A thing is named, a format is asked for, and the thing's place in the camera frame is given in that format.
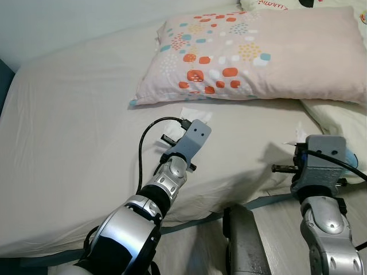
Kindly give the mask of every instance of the white bedsheet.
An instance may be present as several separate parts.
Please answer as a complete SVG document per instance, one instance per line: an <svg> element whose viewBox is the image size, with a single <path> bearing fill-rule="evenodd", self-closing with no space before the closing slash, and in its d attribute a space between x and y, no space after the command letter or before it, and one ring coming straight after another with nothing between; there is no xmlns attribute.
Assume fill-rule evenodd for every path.
<svg viewBox="0 0 367 275"><path fill-rule="evenodd" d="M0 257L81 248L86 233L135 192L143 130L159 117L178 116L182 107L213 112L212 134L193 159L198 169L188 175L166 225L289 184L270 171L273 163L292 163L294 147L282 143L294 139L300 121L307 133L320 133L299 101L128 107L160 25L85 42L18 71L0 118ZM146 137L143 182L165 150L156 143L163 126Z"/></svg>

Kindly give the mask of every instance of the floor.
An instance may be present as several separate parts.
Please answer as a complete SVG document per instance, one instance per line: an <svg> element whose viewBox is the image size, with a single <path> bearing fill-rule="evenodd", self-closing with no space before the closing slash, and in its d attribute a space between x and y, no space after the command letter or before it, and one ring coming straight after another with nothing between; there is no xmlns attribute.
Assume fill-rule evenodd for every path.
<svg viewBox="0 0 367 275"><path fill-rule="evenodd" d="M346 201L353 243L358 245L367 240L366 184L345 187L340 197ZM309 249L299 231L299 203L279 202L253 212L272 275L310 275ZM221 220L217 220L162 236L154 261L162 275L226 275L226 246ZM367 249L360 255L367 264ZM62 268L49 268L48 275Z"/></svg>

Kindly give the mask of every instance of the pink pillowcase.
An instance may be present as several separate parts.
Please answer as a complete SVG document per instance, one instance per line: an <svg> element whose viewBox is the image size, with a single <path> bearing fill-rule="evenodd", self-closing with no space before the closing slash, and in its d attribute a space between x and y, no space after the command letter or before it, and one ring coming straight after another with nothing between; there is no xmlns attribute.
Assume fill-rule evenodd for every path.
<svg viewBox="0 0 367 275"><path fill-rule="evenodd" d="M130 105L195 99L332 99L365 104L366 50L351 7L185 15Z"/></svg>

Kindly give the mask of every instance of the black cable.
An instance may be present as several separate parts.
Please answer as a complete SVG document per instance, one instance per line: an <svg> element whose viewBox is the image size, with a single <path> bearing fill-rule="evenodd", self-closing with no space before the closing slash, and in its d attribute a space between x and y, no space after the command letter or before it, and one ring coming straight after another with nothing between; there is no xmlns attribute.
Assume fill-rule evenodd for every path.
<svg viewBox="0 0 367 275"><path fill-rule="evenodd" d="M167 116L167 117L162 117L160 119L157 119L155 122L153 122L152 124L150 124L144 131L144 133L142 134L142 137L140 138L140 142L139 142L139 151L138 151L138 158L139 158L139 183L138 183L138 189L136 191L136 193L140 192L140 190L142 189L142 183L143 183L143 164L142 164L142 147L143 147L143 140L145 138L145 135L148 133L148 131L150 130L151 127L153 127L154 125L156 125L158 122L164 121L164 120L175 120L178 122L182 122L182 119L179 119L177 117L171 117L171 116Z"/></svg>
<svg viewBox="0 0 367 275"><path fill-rule="evenodd" d="M367 242L364 242L364 243L356 246L356 251L360 251L360 250L365 249L365 248L367 248Z"/></svg>
<svg viewBox="0 0 367 275"><path fill-rule="evenodd" d="M83 243L83 255L80 257L80 261L83 260L88 254L89 254L89 239L91 238L91 235L97 231L98 226L94 227L91 231L89 231L89 233L87 234L87 236L85 237L84 243Z"/></svg>
<svg viewBox="0 0 367 275"><path fill-rule="evenodd" d="M354 155L354 157L356 158L356 160L357 160L357 166L356 166L356 168L358 168L358 166L360 165L360 161L358 160L358 158L357 158L357 156L355 155L355 154L353 154Z"/></svg>
<svg viewBox="0 0 367 275"><path fill-rule="evenodd" d="M162 163L160 163L156 169L154 170L153 176L155 176L155 174L158 172L158 170L160 169L160 167L162 166Z"/></svg>
<svg viewBox="0 0 367 275"><path fill-rule="evenodd" d="M327 156L327 155L324 155L322 153L319 153L319 152L315 152L315 151L312 151L312 150L305 150L305 153L311 155L311 156L316 156L320 159L324 159L324 160L327 160L328 162L332 162L332 163L335 163L347 170L349 170L350 172L356 174L357 176L360 176L364 181L367 182L367 175L362 173L360 170L354 168L353 166L345 163L345 162L342 162L336 158L332 158L331 156Z"/></svg>

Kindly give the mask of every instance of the wall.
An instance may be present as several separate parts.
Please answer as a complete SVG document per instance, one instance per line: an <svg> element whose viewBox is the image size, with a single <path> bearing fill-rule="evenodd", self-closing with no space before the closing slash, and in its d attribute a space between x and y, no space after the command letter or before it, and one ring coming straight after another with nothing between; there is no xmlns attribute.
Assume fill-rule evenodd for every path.
<svg viewBox="0 0 367 275"><path fill-rule="evenodd" d="M32 58L130 26L236 0L0 0L0 58Z"/></svg>

